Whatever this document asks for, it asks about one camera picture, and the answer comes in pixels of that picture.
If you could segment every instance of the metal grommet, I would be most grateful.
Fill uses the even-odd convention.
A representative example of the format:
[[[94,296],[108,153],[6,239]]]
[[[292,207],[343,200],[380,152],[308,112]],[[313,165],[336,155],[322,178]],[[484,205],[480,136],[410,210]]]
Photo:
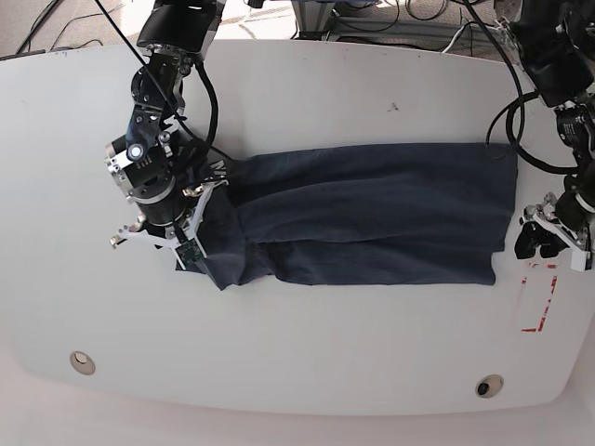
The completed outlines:
[[[71,353],[71,365],[79,374],[89,376],[95,372],[95,362],[82,351]]]
[[[504,386],[504,379],[499,374],[490,374],[475,386],[475,394],[484,399],[495,397]]]

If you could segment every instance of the floor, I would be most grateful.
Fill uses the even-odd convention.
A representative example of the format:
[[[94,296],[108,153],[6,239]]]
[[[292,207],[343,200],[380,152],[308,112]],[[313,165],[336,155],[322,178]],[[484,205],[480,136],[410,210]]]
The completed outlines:
[[[393,20],[395,17],[395,0],[379,0],[373,7],[353,10],[352,7],[338,6],[341,14],[358,17],[374,17],[376,19]],[[414,0],[414,11],[420,16],[430,16],[439,10],[443,0]],[[33,22],[44,9],[49,0],[0,0],[0,57],[14,54]],[[399,20],[412,20],[400,2]],[[135,41],[142,25],[149,16],[153,0],[102,0],[106,9],[117,8],[112,13],[116,23],[124,34]],[[477,7],[484,20],[493,21],[492,2],[487,1]],[[436,21],[460,23],[468,15],[463,7],[450,3],[444,14]],[[110,24],[101,16],[70,20],[96,14],[99,10],[92,0],[62,0],[54,14],[37,33],[32,41],[32,50],[62,47],[78,47],[88,42],[88,46],[116,45],[120,43],[118,35]],[[244,0],[228,0],[223,13],[223,21],[218,29],[219,39],[289,39],[296,32],[296,22],[288,1],[268,1],[262,9],[251,9]],[[469,54],[469,49],[458,45],[454,51]],[[474,52],[475,57],[493,56],[491,48],[480,48]]]

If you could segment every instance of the white tabletop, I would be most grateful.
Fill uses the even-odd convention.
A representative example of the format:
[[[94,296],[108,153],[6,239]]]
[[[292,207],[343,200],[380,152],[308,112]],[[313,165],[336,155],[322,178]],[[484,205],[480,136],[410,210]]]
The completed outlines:
[[[506,253],[494,257],[493,287],[364,290],[266,278],[221,293],[175,271],[166,250],[129,242],[114,252],[109,237],[136,214],[105,168],[104,146],[126,131],[137,67],[123,46],[0,62],[0,305],[28,370],[155,400],[278,413],[466,412],[559,395],[595,309],[595,273],[572,272],[566,256],[557,269],[516,260],[516,217]],[[206,68],[220,103],[216,143],[237,157],[480,141],[514,98],[503,64],[401,48],[216,41]],[[184,98],[204,133],[198,76]],[[572,162],[552,111],[532,105],[528,121],[528,150]],[[561,187],[521,162],[517,214]],[[522,332],[538,326],[554,275],[543,331]],[[72,368],[75,350],[95,361],[95,374]],[[489,374],[505,385],[482,400],[475,386]]]

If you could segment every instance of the navy blue cloth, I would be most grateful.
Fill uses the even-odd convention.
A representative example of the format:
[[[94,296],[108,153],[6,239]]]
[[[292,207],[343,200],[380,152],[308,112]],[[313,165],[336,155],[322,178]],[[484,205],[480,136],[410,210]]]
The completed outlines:
[[[496,148],[506,151],[506,146]],[[190,270],[223,290],[275,275],[314,284],[492,285],[514,212],[517,156],[483,144],[393,144],[226,164]]]

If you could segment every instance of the folded cloth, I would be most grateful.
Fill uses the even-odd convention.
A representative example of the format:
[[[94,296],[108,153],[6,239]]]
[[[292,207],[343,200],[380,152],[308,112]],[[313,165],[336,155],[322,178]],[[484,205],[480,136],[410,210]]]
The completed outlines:
[[[275,275],[314,284],[493,285],[517,156],[483,144],[383,144],[226,164],[189,270],[223,290]]]

